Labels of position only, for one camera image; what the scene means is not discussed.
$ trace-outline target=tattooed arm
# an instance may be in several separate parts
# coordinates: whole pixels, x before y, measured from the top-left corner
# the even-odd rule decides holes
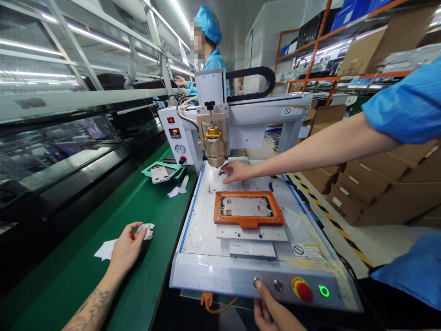
[[[101,329],[121,281],[141,251],[141,244],[147,229],[144,228],[139,233],[132,231],[140,225],[142,222],[135,222],[124,228],[113,247],[112,259],[106,274],[63,331],[98,331]]]

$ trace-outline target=emergency stop button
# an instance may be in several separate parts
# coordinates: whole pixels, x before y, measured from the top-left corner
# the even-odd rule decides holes
[[[292,288],[296,296],[305,302],[311,302],[314,298],[311,288],[303,278],[294,277],[291,283]]]

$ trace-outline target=white machine base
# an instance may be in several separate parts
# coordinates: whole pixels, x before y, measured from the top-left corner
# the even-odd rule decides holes
[[[226,225],[223,227],[228,230],[224,228],[222,233],[221,226],[213,222],[216,192],[269,191],[271,178],[224,185],[219,177],[219,169],[205,162],[173,259],[170,287],[253,298],[259,297],[253,285],[258,278],[280,302],[363,311],[353,279],[287,183],[273,181],[273,194],[285,220],[283,227],[270,231],[262,227],[251,234],[239,226]],[[260,232],[265,233],[266,240],[259,238]],[[283,240],[276,238],[283,234]],[[298,278],[312,290],[311,302],[294,292],[294,279]],[[328,296],[321,292],[324,286]]]

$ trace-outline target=blue cap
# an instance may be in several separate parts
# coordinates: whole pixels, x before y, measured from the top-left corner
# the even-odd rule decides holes
[[[219,21],[215,13],[208,6],[201,6],[198,14],[194,18],[194,22],[205,33],[205,35],[212,40],[216,45],[222,41],[221,29],[219,28]]]

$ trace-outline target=blue box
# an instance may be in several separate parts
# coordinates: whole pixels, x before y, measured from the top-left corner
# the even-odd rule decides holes
[[[370,5],[371,1],[368,0],[345,1],[341,10],[335,15],[331,31],[341,28],[342,26],[366,15],[369,13]]]
[[[285,56],[288,54],[288,49],[289,49],[289,45],[284,46],[281,50],[280,50],[280,54],[279,57]]]
[[[391,1],[393,1],[393,0],[372,0],[371,5],[369,7],[369,12],[377,10],[380,7],[383,7],[385,4],[388,4]]]

